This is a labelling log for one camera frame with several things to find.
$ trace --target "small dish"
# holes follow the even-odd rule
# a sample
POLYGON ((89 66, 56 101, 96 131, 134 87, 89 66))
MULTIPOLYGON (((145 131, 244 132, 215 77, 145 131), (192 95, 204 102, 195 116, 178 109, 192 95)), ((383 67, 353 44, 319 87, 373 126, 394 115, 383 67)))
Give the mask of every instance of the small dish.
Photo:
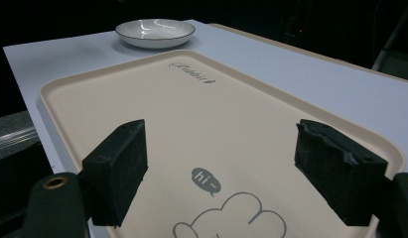
POLYGON ((116 27, 116 33, 127 44, 139 48, 162 49, 181 45, 189 40, 195 27, 170 19, 144 19, 116 27))

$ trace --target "beige tray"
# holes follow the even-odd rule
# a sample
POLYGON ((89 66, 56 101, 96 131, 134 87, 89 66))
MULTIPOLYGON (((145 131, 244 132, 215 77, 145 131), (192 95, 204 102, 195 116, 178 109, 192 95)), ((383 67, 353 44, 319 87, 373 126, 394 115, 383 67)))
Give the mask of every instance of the beige tray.
POLYGON ((302 118, 388 160, 389 178, 405 166, 382 137, 189 51, 60 78, 40 95, 79 171, 117 126, 145 119, 149 170, 111 237, 370 237, 375 217, 346 227, 294 166, 302 118))

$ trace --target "table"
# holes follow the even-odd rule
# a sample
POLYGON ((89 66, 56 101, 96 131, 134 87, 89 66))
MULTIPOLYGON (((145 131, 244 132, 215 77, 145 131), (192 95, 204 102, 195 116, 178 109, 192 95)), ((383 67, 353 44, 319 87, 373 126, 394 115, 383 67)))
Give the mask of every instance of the table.
MULTIPOLYGON (((408 172, 407 80, 221 25, 187 22, 196 31, 186 44, 175 49, 219 61, 383 136, 405 155, 408 172)), ((75 173, 40 99, 41 86, 56 78, 169 50, 127 47, 111 31, 9 46, 4 51, 54 173, 75 173)))

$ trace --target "white plate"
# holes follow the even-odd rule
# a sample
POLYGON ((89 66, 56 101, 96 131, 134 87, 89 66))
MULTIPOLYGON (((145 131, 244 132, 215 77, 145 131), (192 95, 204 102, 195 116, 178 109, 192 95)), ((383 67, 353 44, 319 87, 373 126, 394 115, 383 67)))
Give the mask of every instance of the white plate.
POLYGON ((169 19, 144 19, 122 23, 116 33, 127 44, 139 48, 161 49, 181 45, 189 40, 195 27, 169 19))

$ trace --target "speech bubble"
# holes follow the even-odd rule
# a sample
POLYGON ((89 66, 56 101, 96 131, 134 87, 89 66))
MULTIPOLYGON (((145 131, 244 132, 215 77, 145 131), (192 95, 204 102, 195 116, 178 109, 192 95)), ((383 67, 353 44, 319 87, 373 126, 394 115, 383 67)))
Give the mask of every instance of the speech bubble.
POLYGON ((198 187, 209 192, 212 197, 215 192, 221 191, 219 181, 205 169, 194 168, 192 170, 192 180, 198 187))

